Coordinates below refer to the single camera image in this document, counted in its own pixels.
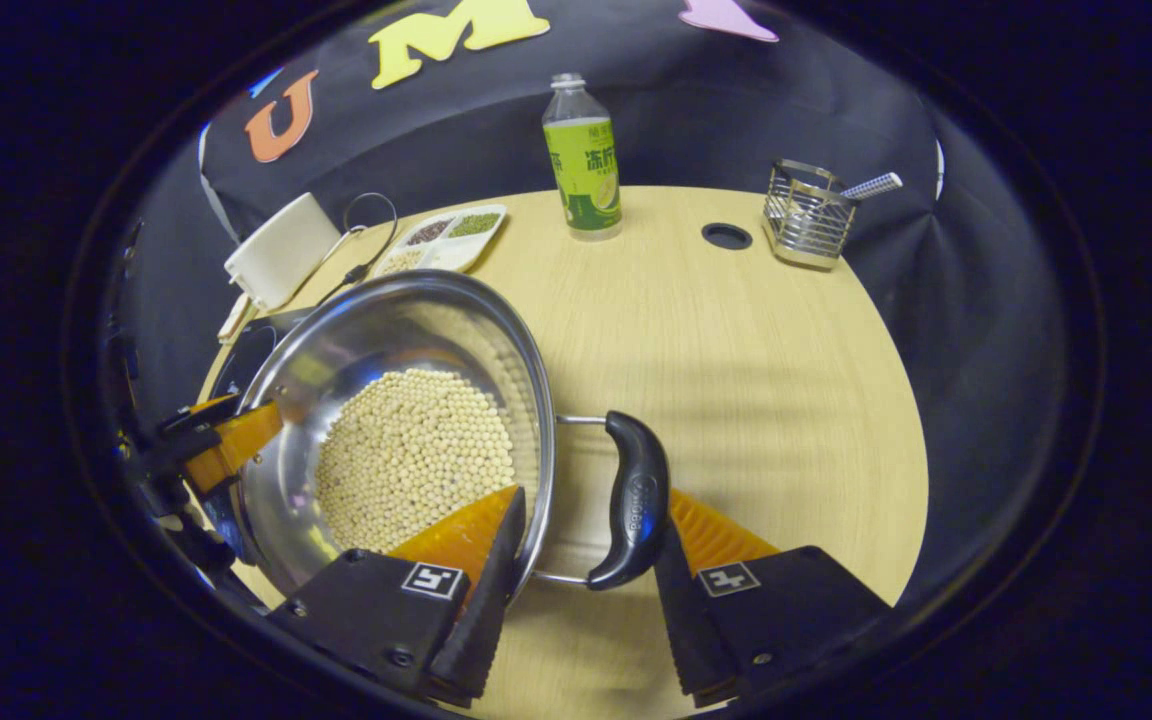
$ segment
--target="wooden table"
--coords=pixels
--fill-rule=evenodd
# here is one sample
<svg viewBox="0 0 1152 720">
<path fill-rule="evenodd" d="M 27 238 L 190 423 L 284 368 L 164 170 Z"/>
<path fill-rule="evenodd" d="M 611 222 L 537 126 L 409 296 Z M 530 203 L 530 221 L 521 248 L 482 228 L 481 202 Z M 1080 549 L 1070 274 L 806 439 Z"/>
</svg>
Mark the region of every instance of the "wooden table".
<svg viewBox="0 0 1152 720">
<path fill-rule="evenodd" d="M 895 602 L 927 516 L 927 457 L 909 379 L 858 279 L 773 258 L 761 196 L 627 187 L 620 236 L 567 236 L 558 191 L 501 202 L 508 215 L 468 273 L 535 333 L 560 414 L 622 410 L 652 427 L 673 484 L 788 550 L 817 544 Z M 414 227 L 430 211 L 399 222 Z M 746 250 L 713 247 L 735 223 Z M 314 304 L 389 227 L 348 241 L 278 311 Z M 220 351 L 200 397 L 228 350 Z M 601 429 L 558 431 L 556 505 L 539 566 L 584 574 L 609 532 L 616 450 Z M 244 579 L 282 600 L 259 571 Z M 513 605 L 476 717 L 680 717 L 652 575 L 613 591 L 531 579 Z"/>
</svg>

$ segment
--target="pot handle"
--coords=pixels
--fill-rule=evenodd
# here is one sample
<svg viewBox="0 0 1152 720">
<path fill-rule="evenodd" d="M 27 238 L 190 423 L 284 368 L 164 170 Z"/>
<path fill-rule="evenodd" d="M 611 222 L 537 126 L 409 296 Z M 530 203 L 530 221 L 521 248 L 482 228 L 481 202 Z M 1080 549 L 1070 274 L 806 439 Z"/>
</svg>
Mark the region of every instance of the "pot handle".
<svg viewBox="0 0 1152 720">
<path fill-rule="evenodd" d="M 620 468 L 612 483 L 609 520 L 612 547 L 584 579 L 591 591 L 617 588 L 655 564 L 669 526 L 669 465 L 652 429 L 630 415 L 611 410 L 607 418 L 559 415 L 559 423 L 602 424 L 620 450 Z M 539 577 L 573 582 L 556 575 Z"/>
</svg>

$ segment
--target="metal utensil holder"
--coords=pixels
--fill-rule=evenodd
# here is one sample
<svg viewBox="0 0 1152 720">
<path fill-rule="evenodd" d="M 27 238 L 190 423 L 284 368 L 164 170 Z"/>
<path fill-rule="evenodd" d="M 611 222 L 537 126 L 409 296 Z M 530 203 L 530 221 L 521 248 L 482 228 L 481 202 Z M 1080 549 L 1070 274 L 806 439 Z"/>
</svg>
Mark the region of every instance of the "metal utensil holder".
<svg viewBox="0 0 1152 720">
<path fill-rule="evenodd" d="M 813 268 L 838 265 L 861 204 L 840 195 L 846 188 L 840 179 L 813 165 L 774 161 L 763 205 L 763 230 L 772 253 Z"/>
</svg>

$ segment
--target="green bottle label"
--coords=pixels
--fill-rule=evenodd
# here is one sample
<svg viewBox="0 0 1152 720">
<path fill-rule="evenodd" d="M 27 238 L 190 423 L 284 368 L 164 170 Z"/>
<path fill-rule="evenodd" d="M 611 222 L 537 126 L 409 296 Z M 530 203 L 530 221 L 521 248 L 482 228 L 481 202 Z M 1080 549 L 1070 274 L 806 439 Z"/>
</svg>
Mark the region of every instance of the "green bottle label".
<svg viewBox="0 0 1152 720">
<path fill-rule="evenodd" d="M 547 126 L 545 143 L 550 145 L 550 162 L 554 165 L 567 223 L 582 232 L 599 232 L 621 222 L 612 120 Z"/>
</svg>

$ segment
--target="plastic bottle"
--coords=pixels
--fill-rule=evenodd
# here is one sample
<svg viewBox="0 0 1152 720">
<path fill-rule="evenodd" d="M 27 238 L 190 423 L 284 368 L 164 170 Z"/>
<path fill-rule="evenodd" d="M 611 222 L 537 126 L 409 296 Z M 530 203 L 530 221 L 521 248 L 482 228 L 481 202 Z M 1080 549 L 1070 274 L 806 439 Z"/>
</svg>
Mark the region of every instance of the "plastic bottle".
<svg viewBox="0 0 1152 720">
<path fill-rule="evenodd" d="M 607 240 L 621 233 L 621 181 L 612 115 L 585 92 L 577 73 L 554 76 L 554 99 L 540 124 L 550 146 L 558 196 L 576 240 Z"/>
</svg>

